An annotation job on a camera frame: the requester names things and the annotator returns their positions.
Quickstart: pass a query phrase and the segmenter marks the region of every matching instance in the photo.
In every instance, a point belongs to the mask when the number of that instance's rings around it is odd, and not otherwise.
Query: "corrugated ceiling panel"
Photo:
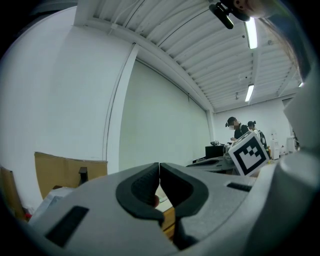
[[[234,28],[226,29],[208,7],[207,0],[101,0],[94,17],[116,20],[160,47],[186,70],[214,108],[244,101],[252,81],[252,98],[274,97],[286,84],[285,91],[297,88],[298,73],[287,78],[292,61],[286,47],[269,29],[256,20],[260,35],[256,63],[257,49],[249,49],[244,23],[231,15]]]

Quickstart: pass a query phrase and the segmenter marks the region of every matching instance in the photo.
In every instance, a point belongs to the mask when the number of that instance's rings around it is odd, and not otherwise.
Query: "fluorescent light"
[[[251,98],[251,95],[254,91],[254,87],[255,85],[254,84],[250,84],[249,87],[248,87],[248,93],[246,94],[246,97],[245,97],[245,102],[248,102]]]
[[[254,18],[250,18],[245,22],[246,35],[248,37],[249,48],[254,49],[258,47],[257,29]]]

